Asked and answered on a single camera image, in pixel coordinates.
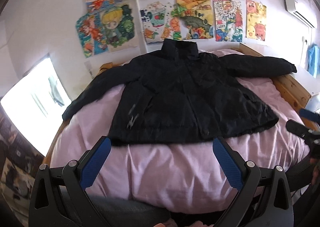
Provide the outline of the busy city 2024 drawing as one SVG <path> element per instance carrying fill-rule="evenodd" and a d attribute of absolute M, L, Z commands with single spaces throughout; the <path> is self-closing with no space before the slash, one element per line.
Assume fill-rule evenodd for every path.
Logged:
<path fill-rule="evenodd" d="M 217 42 L 242 42 L 243 19 L 241 2 L 213 0 L 215 39 Z"/>

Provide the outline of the red-haired mermaid drawing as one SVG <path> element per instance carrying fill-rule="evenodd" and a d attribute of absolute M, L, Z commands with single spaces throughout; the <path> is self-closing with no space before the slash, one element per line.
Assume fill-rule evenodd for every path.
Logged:
<path fill-rule="evenodd" d="M 86 58 L 108 51 L 107 39 L 98 14 L 85 14 L 75 24 Z"/>

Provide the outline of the grey whale landscape drawing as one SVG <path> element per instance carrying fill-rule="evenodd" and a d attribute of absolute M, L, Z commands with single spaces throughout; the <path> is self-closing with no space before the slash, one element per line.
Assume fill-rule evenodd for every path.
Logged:
<path fill-rule="evenodd" d="M 186 39 L 200 40 L 214 37 L 212 0 L 176 0 L 178 17 L 188 29 Z"/>

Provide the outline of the blue cloth on wall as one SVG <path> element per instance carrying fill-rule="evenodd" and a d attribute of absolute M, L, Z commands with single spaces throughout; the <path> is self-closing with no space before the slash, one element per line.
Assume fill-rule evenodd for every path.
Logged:
<path fill-rule="evenodd" d="M 307 71 L 314 78 L 317 78 L 319 74 L 319 46 L 317 44 L 312 44 L 308 48 L 307 58 Z"/>

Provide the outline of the white wall switch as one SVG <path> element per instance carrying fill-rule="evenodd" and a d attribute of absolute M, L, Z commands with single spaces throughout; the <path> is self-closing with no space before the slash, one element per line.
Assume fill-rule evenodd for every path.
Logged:
<path fill-rule="evenodd" d="M 93 68 L 92 68 L 91 62 L 90 61 L 85 61 L 84 65 L 85 65 L 87 71 L 89 72 L 89 74 L 91 76 L 91 79 L 94 79 L 95 74 L 93 73 Z"/>

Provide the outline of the pink pigs drawing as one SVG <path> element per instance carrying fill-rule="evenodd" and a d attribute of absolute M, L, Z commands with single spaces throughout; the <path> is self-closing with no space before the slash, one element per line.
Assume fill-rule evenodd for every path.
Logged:
<path fill-rule="evenodd" d="M 246 37 L 265 41 L 266 6 L 260 2 L 246 0 Z"/>

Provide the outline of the white wall air conditioner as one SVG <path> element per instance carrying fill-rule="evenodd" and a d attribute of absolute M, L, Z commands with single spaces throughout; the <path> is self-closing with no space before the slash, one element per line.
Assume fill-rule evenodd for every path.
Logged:
<path fill-rule="evenodd" d="M 304 23 L 306 26 L 316 29 L 317 18 L 310 7 L 303 0 L 285 0 L 285 8 L 292 16 Z"/>

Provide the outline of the blond boy drawing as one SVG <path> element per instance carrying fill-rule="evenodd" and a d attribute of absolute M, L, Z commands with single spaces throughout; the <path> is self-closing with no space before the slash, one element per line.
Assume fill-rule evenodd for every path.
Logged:
<path fill-rule="evenodd" d="M 109 52 L 139 46 L 135 20 L 129 3 L 119 4 L 99 14 Z"/>

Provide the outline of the black puffer jacket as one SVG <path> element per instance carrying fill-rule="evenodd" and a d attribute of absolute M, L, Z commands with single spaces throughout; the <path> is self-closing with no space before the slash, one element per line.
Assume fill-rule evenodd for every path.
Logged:
<path fill-rule="evenodd" d="M 124 85 L 108 137 L 113 146 L 192 144 L 270 129 L 271 107 L 238 78 L 271 78 L 296 72 L 276 57 L 199 52 L 194 42 L 166 39 L 162 48 L 95 77 L 66 108 L 71 119 L 113 87 Z"/>

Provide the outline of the fruit drink drawing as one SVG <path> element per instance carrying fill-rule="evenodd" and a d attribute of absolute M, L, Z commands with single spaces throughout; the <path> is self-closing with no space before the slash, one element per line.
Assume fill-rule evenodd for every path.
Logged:
<path fill-rule="evenodd" d="M 147 44 L 163 42 L 166 38 L 181 40 L 181 26 L 175 4 L 160 1 L 140 9 L 143 34 Z"/>

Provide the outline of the dark clothed operator body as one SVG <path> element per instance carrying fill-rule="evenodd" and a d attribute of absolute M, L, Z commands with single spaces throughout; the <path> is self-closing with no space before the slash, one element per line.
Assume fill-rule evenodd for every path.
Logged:
<path fill-rule="evenodd" d="M 319 226 L 319 160 L 306 156 L 286 177 L 291 192 L 308 187 L 293 205 L 293 225 Z"/>

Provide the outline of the bright window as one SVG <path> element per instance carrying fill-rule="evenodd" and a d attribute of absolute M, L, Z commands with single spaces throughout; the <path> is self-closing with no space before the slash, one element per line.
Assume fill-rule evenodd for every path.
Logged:
<path fill-rule="evenodd" d="M 50 57 L 29 70 L 1 100 L 10 120 L 42 155 L 49 151 L 70 103 Z"/>

